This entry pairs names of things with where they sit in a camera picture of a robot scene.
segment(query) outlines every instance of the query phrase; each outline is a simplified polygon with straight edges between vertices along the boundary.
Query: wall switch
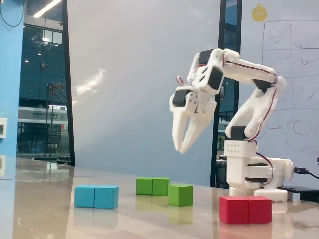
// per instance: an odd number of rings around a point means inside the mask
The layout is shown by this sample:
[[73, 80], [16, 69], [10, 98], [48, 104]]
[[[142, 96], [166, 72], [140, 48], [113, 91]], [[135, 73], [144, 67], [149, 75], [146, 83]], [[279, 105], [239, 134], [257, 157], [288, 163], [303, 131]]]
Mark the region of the wall switch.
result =
[[0, 118], [0, 138], [6, 138], [7, 118]]

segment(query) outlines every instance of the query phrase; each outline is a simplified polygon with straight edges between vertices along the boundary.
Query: table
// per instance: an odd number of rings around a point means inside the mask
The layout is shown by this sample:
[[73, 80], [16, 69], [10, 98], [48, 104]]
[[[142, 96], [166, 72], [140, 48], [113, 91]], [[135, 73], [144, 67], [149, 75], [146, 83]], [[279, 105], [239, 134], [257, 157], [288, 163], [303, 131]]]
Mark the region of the table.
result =
[[[228, 195], [225, 189], [194, 186], [194, 205], [179, 208], [169, 206], [167, 197], [136, 196], [133, 175], [15, 157], [6, 157], [2, 165], [1, 239], [315, 239], [319, 235], [317, 203], [275, 204], [271, 224], [230, 226], [219, 221], [219, 197]], [[119, 207], [74, 208], [74, 188], [80, 184], [118, 185]]]

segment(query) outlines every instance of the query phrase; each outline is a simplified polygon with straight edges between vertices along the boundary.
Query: red block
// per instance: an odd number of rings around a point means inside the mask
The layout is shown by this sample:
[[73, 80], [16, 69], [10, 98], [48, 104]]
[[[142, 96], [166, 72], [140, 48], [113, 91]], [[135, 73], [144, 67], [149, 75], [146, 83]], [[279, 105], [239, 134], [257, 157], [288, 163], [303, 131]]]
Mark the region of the red block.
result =
[[219, 219], [227, 224], [249, 224], [248, 197], [220, 197]]
[[272, 221], [272, 201], [262, 196], [249, 197], [249, 223], [264, 224]]

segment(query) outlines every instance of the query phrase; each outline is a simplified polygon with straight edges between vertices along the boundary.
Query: blue wall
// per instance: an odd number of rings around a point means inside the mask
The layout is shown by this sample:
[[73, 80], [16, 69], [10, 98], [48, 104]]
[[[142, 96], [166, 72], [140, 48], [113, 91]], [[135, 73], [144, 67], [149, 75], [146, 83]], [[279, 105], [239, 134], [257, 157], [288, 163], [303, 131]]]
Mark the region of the blue wall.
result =
[[[7, 23], [21, 19], [23, 0], [4, 0], [1, 12]], [[19, 86], [23, 20], [17, 27], [6, 25], [0, 18], [0, 118], [8, 119], [6, 138], [0, 142], [0, 154], [15, 156], [18, 120]]]

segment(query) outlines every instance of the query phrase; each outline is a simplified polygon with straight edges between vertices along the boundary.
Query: light blue block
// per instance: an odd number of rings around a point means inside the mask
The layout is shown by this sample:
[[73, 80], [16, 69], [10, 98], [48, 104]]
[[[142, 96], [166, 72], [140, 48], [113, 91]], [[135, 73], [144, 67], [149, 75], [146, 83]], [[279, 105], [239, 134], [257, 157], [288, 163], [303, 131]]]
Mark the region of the light blue block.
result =
[[94, 208], [114, 209], [119, 205], [118, 186], [95, 186]]
[[95, 185], [79, 185], [74, 190], [74, 206], [77, 208], [94, 208]]

